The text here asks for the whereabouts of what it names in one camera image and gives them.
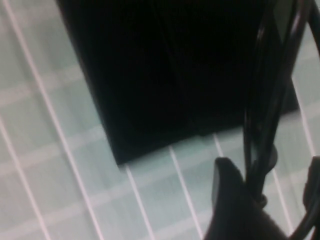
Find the black object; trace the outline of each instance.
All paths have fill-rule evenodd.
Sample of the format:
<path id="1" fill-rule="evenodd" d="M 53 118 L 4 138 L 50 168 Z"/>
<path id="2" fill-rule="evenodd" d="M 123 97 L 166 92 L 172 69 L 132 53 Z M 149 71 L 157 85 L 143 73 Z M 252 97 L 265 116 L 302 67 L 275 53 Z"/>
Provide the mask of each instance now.
<path id="1" fill-rule="evenodd" d="M 241 173 L 230 159 L 217 158 L 214 171 L 214 217 L 205 240 L 287 239 L 252 198 Z"/>
<path id="2" fill-rule="evenodd" d="M 115 160 L 244 124 L 265 0 L 57 0 Z M 274 19 L 270 49 L 280 49 Z M 257 82 L 264 119 L 279 51 Z M 297 109 L 290 83 L 285 112 Z"/>
<path id="3" fill-rule="evenodd" d="M 259 28 L 256 43 L 257 66 L 256 75 L 264 67 L 264 48 L 268 45 L 270 19 L 275 5 L 267 7 Z M 294 0 L 289 9 L 286 33 L 281 50 L 281 59 L 275 71 L 276 84 L 272 98 L 268 102 L 265 118 L 255 115 L 256 85 L 252 84 L 245 114 L 244 152 L 246 163 L 246 179 L 242 180 L 239 171 L 228 159 L 215 160 L 212 201 L 214 215 L 205 240 L 236 239 L 277 239 L 303 240 L 314 227 L 313 240 L 320 239 L 320 157 L 312 159 L 308 172 L 308 180 L 303 194 L 306 214 L 290 237 L 286 237 L 276 224 L 264 213 L 261 201 L 266 174 L 277 162 L 273 145 L 281 107 L 288 89 L 302 34 L 307 23 L 320 55 L 320 13 L 313 0 Z M 252 148 L 257 151 L 252 162 Z"/>

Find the black plastic part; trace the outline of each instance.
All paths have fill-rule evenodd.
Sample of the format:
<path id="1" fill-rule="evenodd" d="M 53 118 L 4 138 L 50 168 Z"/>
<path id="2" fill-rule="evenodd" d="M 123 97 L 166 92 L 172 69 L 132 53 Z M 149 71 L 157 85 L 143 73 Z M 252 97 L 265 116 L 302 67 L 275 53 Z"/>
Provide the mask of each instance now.
<path id="1" fill-rule="evenodd" d="M 287 240 L 251 197 L 240 171 L 228 158 L 215 160 L 213 218 L 204 240 Z"/>
<path id="2" fill-rule="evenodd" d="M 320 226 L 320 156 L 314 156 L 309 167 L 308 179 L 303 193 L 303 204 L 306 214 L 291 235 L 291 240 L 302 240 L 313 227 Z"/>

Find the white line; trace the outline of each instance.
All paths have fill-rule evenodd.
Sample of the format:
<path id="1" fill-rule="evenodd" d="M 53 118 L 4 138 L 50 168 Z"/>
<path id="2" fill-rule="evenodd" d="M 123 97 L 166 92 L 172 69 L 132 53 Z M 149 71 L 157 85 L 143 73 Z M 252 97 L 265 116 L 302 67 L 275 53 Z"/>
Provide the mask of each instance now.
<path id="1" fill-rule="evenodd" d="M 197 230 L 197 232 L 199 234 L 199 237 L 202 239 L 204 237 L 204 234 L 203 234 L 203 232 L 201 230 L 201 227 L 200 227 L 197 215 L 196 215 L 196 211 L 195 211 L 194 206 L 192 204 L 192 200 L 191 200 L 191 197 L 189 195 L 189 192 L 188 192 L 184 177 L 183 177 L 183 175 L 181 173 L 181 169 L 179 167 L 179 164 L 178 164 L 174 149 L 173 149 L 172 146 L 169 146 L 169 150 L 170 150 L 170 155 L 171 155 L 171 158 L 173 160 L 173 163 L 174 163 L 178 178 L 179 178 L 181 186 L 182 186 L 183 193 L 184 193 L 185 198 L 186 198 L 186 202 L 187 202 L 187 204 L 189 206 L 189 209 L 190 209 L 190 212 L 191 212 L 194 224 L 195 224 L 195 228 L 196 228 L 196 230 Z"/>
<path id="2" fill-rule="evenodd" d="M 215 143 L 215 146 L 216 146 L 216 149 L 218 150 L 218 154 L 220 157 L 223 157 L 224 156 L 224 152 L 222 151 L 222 148 L 220 146 L 220 143 L 218 141 L 218 137 L 217 137 L 217 134 L 213 134 L 213 140 L 214 140 L 214 143 Z"/>
<path id="3" fill-rule="evenodd" d="M 13 162 L 14 162 L 15 168 L 16 168 L 18 174 L 19 174 L 21 182 L 22 182 L 22 184 L 23 184 L 23 186 L 25 188 L 25 191 L 26 191 L 26 193 L 28 195 L 28 198 L 29 198 L 29 200 L 31 202 L 31 206 L 32 206 L 33 211 L 34 211 L 34 213 L 36 215 L 36 218 L 39 221 L 39 224 L 40 224 L 41 230 L 42 230 L 42 232 L 44 234 L 44 237 L 45 237 L 46 240 L 51 240 L 49 232 L 48 232 L 48 229 L 47 229 L 47 227 L 45 225 L 44 219 L 43 219 L 43 217 L 41 215 L 41 212 L 39 210 L 39 207 L 37 205 L 35 197 L 34 197 L 32 191 L 31 191 L 31 188 L 29 186 L 29 183 L 28 183 L 28 180 L 27 180 L 27 178 L 25 176 L 25 173 L 21 168 L 18 156 L 16 154 L 14 146 L 13 146 L 11 140 L 10 140 L 10 137 L 9 137 L 9 135 L 7 133 L 7 130 L 5 128 L 5 125 L 4 125 L 1 117 L 0 117 L 0 131 L 1 131 L 1 134 L 2 134 L 3 139 L 5 141 L 6 147 L 8 148 L 9 154 L 10 154 L 10 156 L 11 156 Z"/>
<path id="4" fill-rule="evenodd" d="M 300 94 L 299 94 L 299 91 L 298 91 L 298 88 L 296 86 L 295 81 L 296 81 L 296 79 L 294 77 L 292 77 L 292 83 L 293 83 L 293 87 L 294 87 L 294 90 L 295 90 L 296 98 L 297 98 L 298 104 L 300 106 L 302 126 L 303 126 L 303 130 L 304 130 L 305 138 L 306 138 L 306 141 L 308 143 L 309 151 L 310 151 L 310 153 L 311 153 L 311 155 L 313 157 L 313 156 L 316 155 L 316 151 L 315 151 L 314 143 L 312 141 L 312 137 L 311 137 L 311 134 L 310 134 L 310 130 L 309 130 L 309 126 L 308 126 L 305 110 L 304 110 L 304 107 L 303 107 L 303 104 L 302 104 L 302 100 L 301 100 L 301 97 L 300 97 Z"/>
<path id="5" fill-rule="evenodd" d="M 30 66 L 32 75 L 33 75 L 34 79 L 37 82 L 37 85 L 39 87 L 40 93 L 41 93 L 41 95 L 43 97 L 45 105 L 46 105 L 46 107 L 48 109 L 48 112 L 49 112 L 49 114 L 51 116 L 53 125 L 54 125 L 54 127 L 55 127 L 55 129 L 56 129 L 56 131 L 57 131 L 57 133 L 59 135 L 59 138 L 60 138 L 61 142 L 62 142 L 64 151 L 65 151 L 66 156 L 67 156 L 67 158 L 69 160 L 70 166 L 71 166 L 71 168 L 73 170 L 73 173 L 74 173 L 76 181 L 77 181 L 77 183 L 79 185 L 80 191 L 81 191 L 81 193 L 83 195 L 85 204 L 86 204 L 86 206 L 88 208 L 88 211 L 89 211 L 89 214 L 91 216 L 91 219 L 92 219 L 94 228 L 96 230 L 96 233 L 97 233 L 97 235 L 98 235 L 100 240 L 104 240 L 104 237 L 103 237 L 102 231 L 100 229 L 100 226 L 98 224 L 96 215 L 95 215 L 94 210 L 92 208 L 92 205 L 90 203 L 87 191 L 86 191 L 85 186 L 83 184 L 83 181 L 82 181 L 82 179 L 80 177 L 80 173 L 78 171 L 78 168 L 77 168 L 77 165 L 76 165 L 76 161 L 75 161 L 74 156 L 73 156 L 73 154 L 72 154 L 72 152 L 71 152 L 71 150 L 70 150 L 70 148 L 68 146 L 68 142 L 67 142 L 66 137 L 64 135 L 64 132 L 63 132 L 61 126 L 60 126 L 58 117 L 57 117 L 56 112 L 55 112 L 55 110 L 54 110 L 54 108 L 52 106 L 50 98 L 49 98 L 49 96 L 48 96 L 48 94 L 46 92 L 43 80 L 41 79 L 41 76 L 40 76 L 40 74 L 38 72 L 36 64 L 34 63 L 32 55 L 31 55 L 31 53 L 29 51 L 29 48 L 28 48 L 28 45 L 26 43 L 25 37 L 24 37 L 24 35 L 23 35 L 19 25 L 18 25 L 18 22 L 17 22 L 17 20 L 15 18 L 13 10 L 11 9 L 9 1 L 8 0 L 2 0 L 2 2 L 3 2 L 3 6 L 4 6 L 8 16 L 9 16 L 10 22 L 11 22 L 13 30 L 14 30 L 14 33 L 16 34 L 16 37 L 17 37 L 17 39 L 18 39 L 18 41 L 20 43 L 20 46 L 22 48 L 22 51 L 23 51 L 23 53 L 25 55 L 26 61 Z"/>
<path id="6" fill-rule="evenodd" d="M 154 231 L 152 230 L 152 227 L 150 225 L 146 210 L 145 210 L 144 205 L 143 205 L 143 203 L 141 201 L 140 194 L 138 192 L 138 188 L 137 188 L 137 185 L 135 183 L 134 177 L 132 176 L 132 173 L 131 173 L 131 171 L 129 169 L 129 166 L 127 164 L 125 165 L 125 171 L 126 171 L 128 177 L 129 177 L 129 180 L 130 180 L 131 186 L 133 188 L 133 192 L 134 192 L 136 201 L 138 202 L 138 205 L 139 205 L 140 211 L 142 213 L 142 217 L 143 217 L 146 229 L 148 230 L 150 239 L 151 240 L 156 240 L 155 234 L 154 234 Z"/>
<path id="7" fill-rule="evenodd" d="M 291 219 L 290 219 L 290 216 L 289 216 L 289 212 L 288 212 L 288 209 L 287 209 L 287 206 L 286 206 L 286 201 L 285 201 L 285 198 L 284 198 L 284 195 L 282 193 L 282 190 L 281 190 L 281 186 L 280 186 L 280 183 L 279 183 L 279 179 L 278 179 L 278 176 L 277 176 L 277 172 L 275 169 L 272 169 L 272 175 L 273 175 L 273 178 L 274 178 L 274 183 L 275 183 L 275 186 L 276 186 L 276 190 L 279 194 L 279 198 L 280 198 L 280 203 L 281 203 L 281 206 L 283 208 L 283 213 L 284 213 L 284 217 L 286 219 L 286 223 L 288 224 L 288 228 L 289 228 L 289 234 L 292 234 L 294 232 L 294 227 L 292 225 L 292 222 L 291 222 Z"/>

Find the grid pattern surface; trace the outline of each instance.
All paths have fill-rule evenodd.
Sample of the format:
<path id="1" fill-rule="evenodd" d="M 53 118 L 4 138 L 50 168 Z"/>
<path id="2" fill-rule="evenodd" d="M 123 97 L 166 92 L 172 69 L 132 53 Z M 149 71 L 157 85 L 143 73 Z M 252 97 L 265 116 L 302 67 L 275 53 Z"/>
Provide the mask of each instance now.
<path id="1" fill-rule="evenodd" d="M 199 240 L 214 159 L 244 172 L 240 129 L 195 137 L 119 169 L 54 0 L 0 1 L 0 239 Z M 289 234 L 320 154 L 320 63 L 310 29 L 294 70 L 266 211 Z"/>

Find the light green surface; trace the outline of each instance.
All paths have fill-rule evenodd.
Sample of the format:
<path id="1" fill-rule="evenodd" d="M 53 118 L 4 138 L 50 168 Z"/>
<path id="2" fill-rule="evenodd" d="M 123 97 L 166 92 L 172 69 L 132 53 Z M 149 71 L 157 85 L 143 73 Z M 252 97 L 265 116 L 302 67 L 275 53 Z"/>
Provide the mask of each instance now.
<path id="1" fill-rule="evenodd" d="M 199 240 L 212 212 L 214 159 L 222 153 L 244 172 L 241 130 L 219 133 L 216 140 L 188 139 L 119 169 L 54 1 L 9 3 L 93 214 L 0 1 L 0 118 L 26 179 L 22 181 L 2 131 L 0 239 L 98 240 L 98 228 L 104 240 Z M 281 121 L 275 141 L 279 161 L 264 189 L 266 211 L 287 234 L 304 214 L 307 169 L 311 156 L 320 154 L 320 62 L 309 29 L 294 84 L 303 114 Z"/>

